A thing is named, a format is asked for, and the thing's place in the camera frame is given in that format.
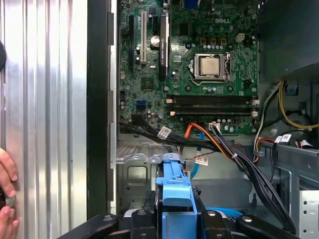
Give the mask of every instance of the expansion slot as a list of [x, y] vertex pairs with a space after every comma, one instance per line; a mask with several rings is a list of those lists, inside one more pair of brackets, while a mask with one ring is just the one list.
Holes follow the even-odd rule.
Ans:
[[134, 69], [134, 16], [129, 16], [129, 69], [133, 71]]
[[159, 79], [166, 80], [168, 74], [168, 47], [169, 47], [168, 13], [160, 16], [160, 44], [159, 44]]
[[148, 17], [146, 11], [141, 11], [141, 63], [146, 63], [146, 36], [147, 36], [147, 25]]

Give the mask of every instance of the finger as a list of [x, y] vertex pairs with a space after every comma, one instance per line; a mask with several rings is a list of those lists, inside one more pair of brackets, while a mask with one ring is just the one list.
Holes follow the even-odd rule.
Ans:
[[12, 232], [11, 232], [11, 237], [10, 239], [15, 239], [16, 235], [18, 233], [18, 227], [19, 227], [19, 221], [18, 220], [14, 220], [12, 223]]
[[4, 193], [9, 197], [15, 196], [15, 190], [9, 179], [9, 176], [4, 169], [4, 167], [0, 164], [0, 187], [4, 191]]
[[17, 170], [15, 164], [11, 157], [5, 152], [2, 148], [0, 148], [0, 163], [3, 165], [5, 170], [8, 172], [8, 175], [12, 181], [16, 181], [18, 179]]
[[8, 227], [10, 207], [3, 207], [0, 211], [0, 238], [3, 238]]
[[3, 239], [11, 239], [12, 223], [13, 223], [13, 220], [14, 220], [14, 212], [15, 212], [15, 210], [13, 208], [10, 208], [8, 226], [6, 228], [5, 237]]

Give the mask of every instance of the green motherboard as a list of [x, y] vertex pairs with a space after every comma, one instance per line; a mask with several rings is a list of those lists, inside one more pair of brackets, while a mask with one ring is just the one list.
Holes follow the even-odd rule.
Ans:
[[257, 3], [195, 1], [121, 2], [120, 121], [143, 114], [176, 133], [197, 122], [217, 124], [224, 134], [254, 134]]

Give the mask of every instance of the connector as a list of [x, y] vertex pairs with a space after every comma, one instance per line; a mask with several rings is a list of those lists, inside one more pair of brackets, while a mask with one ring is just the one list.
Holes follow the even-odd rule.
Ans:
[[245, 40], [245, 34], [244, 33], [239, 33], [236, 36], [236, 42], [243, 42], [243, 40]]

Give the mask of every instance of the metal frame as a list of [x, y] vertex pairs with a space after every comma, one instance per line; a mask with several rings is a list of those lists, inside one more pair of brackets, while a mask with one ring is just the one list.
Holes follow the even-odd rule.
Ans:
[[[263, 146], [268, 150], [266, 157], [270, 157], [272, 144], [264, 143]], [[278, 145], [277, 151], [277, 168], [289, 174], [289, 178], [282, 178], [282, 181], [289, 180], [286, 193], [297, 236], [302, 239], [317, 239], [319, 238], [319, 150]]]
[[86, 0], [1, 0], [1, 147], [19, 180], [18, 239], [86, 221]]

